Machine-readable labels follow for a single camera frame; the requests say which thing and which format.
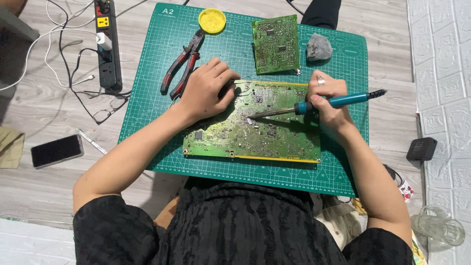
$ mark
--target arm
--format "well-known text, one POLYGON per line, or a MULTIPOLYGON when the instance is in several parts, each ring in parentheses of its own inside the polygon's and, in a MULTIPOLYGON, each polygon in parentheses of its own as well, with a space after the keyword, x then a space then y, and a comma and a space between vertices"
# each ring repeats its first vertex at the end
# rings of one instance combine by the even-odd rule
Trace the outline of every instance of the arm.
POLYGON ((78 179, 73 187, 73 211, 95 198, 121 195, 173 136, 201 119, 223 112, 234 98, 235 86, 221 99, 218 93, 230 79, 238 78, 217 58, 195 70, 176 104, 118 144, 78 179))
POLYGON ((330 106, 327 98, 347 95, 344 80, 335 80, 325 73, 314 71, 309 82, 308 97, 319 109, 321 120, 336 132, 344 147, 353 172, 353 179, 362 205, 368 213, 368 228, 390 231, 412 245, 412 230, 406 203, 389 173, 355 127, 348 107, 330 106), (317 77, 325 78, 319 86, 317 77))

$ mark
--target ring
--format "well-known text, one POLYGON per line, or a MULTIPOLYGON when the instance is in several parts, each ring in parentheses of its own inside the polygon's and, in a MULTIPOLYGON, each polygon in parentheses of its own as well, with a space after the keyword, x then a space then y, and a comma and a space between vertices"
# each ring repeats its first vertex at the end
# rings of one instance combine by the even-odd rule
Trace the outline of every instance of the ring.
POLYGON ((319 77, 317 78, 317 83, 318 83, 319 85, 324 85, 324 84, 325 84, 325 79, 324 79, 322 76, 319 76, 319 77))

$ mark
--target hand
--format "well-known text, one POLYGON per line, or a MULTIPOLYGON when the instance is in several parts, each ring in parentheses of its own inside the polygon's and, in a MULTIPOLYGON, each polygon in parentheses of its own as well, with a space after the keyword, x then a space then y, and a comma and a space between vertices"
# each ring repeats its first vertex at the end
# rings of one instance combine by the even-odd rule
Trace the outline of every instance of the hand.
POLYGON ((213 57, 190 75, 185 92, 175 106, 182 108, 192 123, 217 115, 226 110, 234 98, 234 84, 218 98, 222 86, 231 79, 240 79, 240 75, 230 70, 227 63, 213 57))
POLYGON ((345 95, 347 95, 347 85, 344 80, 333 79, 328 74, 319 70, 315 70, 312 73, 309 82, 308 100, 319 110, 321 121, 336 132, 344 128, 345 125, 353 125, 349 109, 347 106, 333 108, 330 103, 321 96, 330 99, 345 95), (319 85, 317 82, 320 76, 325 79, 323 85, 319 85))

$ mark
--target pliers handle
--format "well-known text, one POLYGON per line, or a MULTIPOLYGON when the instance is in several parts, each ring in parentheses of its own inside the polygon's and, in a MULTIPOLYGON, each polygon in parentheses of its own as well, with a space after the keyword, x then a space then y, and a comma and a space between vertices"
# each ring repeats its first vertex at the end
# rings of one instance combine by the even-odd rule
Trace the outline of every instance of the pliers handle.
POLYGON ((169 70, 163 77, 162 86, 160 87, 160 92, 163 94, 168 91, 170 83, 172 82, 174 75, 182 67, 184 62, 188 60, 187 66, 185 68, 183 76, 180 79, 180 82, 172 90, 172 92, 170 92, 171 100, 174 100, 178 95, 181 97, 181 95, 183 94, 183 91, 185 90, 185 86, 187 85, 188 78, 190 77, 190 74, 193 72, 193 69, 195 68, 195 62, 199 58, 199 56, 200 56, 199 52, 191 52, 190 49, 183 46, 183 51, 180 53, 177 59, 173 62, 173 64, 170 66, 169 70))

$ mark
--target forearm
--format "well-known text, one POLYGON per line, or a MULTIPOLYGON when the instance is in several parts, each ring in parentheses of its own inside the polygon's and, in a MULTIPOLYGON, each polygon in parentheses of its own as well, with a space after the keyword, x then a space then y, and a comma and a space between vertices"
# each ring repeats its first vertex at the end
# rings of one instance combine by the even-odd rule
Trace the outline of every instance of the forearm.
POLYGON ((381 222, 398 226, 404 236, 400 237, 409 243, 409 213, 395 181, 356 128, 347 126, 340 131, 339 142, 345 148, 359 198, 368 213, 368 226, 378 227, 376 224, 381 222))
POLYGON ((178 132, 191 125, 177 105, 140 129, 87 170, 74 186, 74 210, 90 197, 120 194, 144 171, 151 159, 178 132))

